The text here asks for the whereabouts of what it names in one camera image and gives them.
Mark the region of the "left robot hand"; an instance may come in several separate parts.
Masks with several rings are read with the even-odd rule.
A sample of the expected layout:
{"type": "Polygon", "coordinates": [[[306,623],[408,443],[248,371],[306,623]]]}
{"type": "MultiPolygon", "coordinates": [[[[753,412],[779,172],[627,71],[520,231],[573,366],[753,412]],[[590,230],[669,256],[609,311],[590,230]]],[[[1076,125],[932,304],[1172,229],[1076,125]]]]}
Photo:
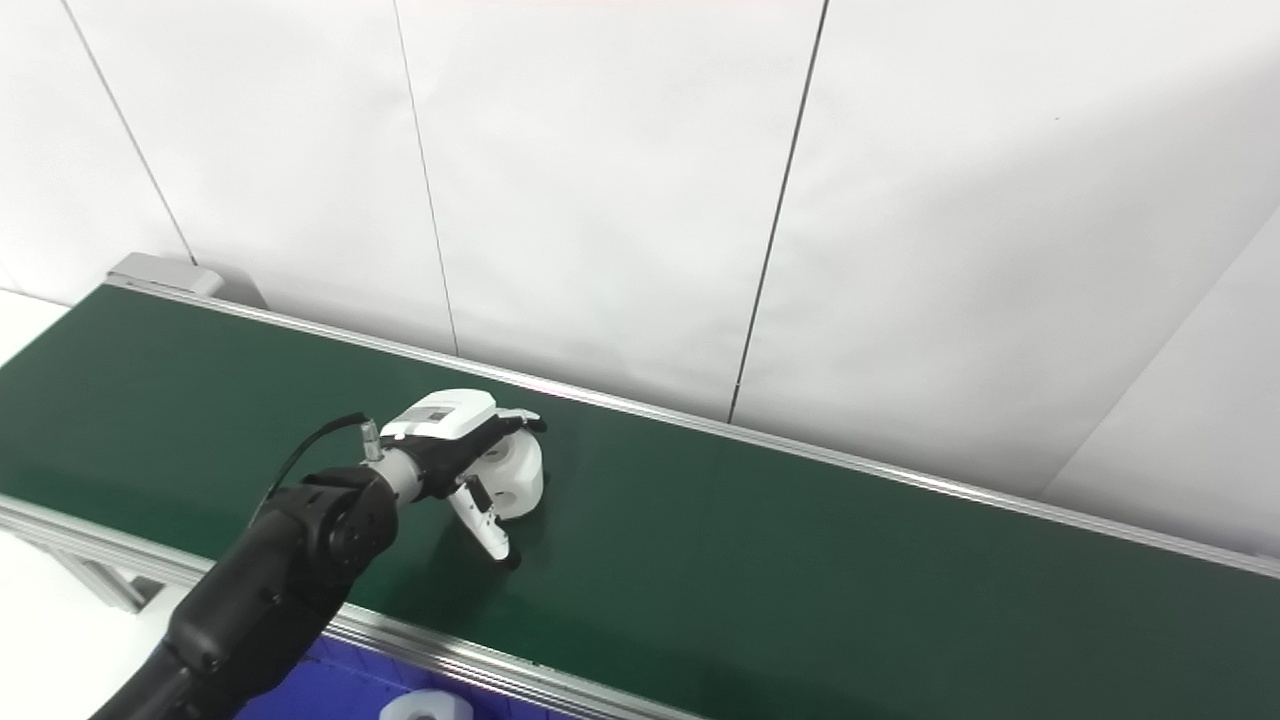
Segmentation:
{"type": "Polygon", "coordinates": [[[500,566],[520,553],[503,521],[529,515],[541,501],[545,470],[536,413],[499,407],[481,389],[433,392],[365,436],[365,465],[384,480],[398,507],[442,498],[500,566]]]}

